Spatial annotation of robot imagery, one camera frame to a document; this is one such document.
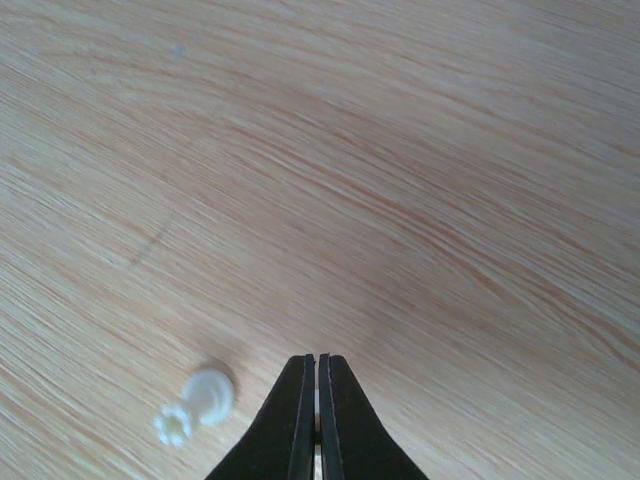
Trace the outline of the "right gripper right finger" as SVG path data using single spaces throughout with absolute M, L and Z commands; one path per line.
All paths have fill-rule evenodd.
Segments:
M 320 449 L 325 479 L 426 477 L 389 435 L 345 357 L 322 354 L 318 381 Z

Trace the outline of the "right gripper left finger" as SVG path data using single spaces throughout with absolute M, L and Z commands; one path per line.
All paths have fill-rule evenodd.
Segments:
M 310 480 L 315 456 L 315 360 L 283 367 L 248 430 L 207 480 Z

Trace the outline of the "white chess piece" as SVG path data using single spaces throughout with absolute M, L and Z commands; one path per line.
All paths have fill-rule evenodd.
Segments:
M 231 379 L 222 371 L 196 372 L 187 380 L 181 398 L 163 406 L 154 418 L 159 440 L 165 445 L 183 446 L 199 427 L 216 425 L 229 414 L 234 394 Z

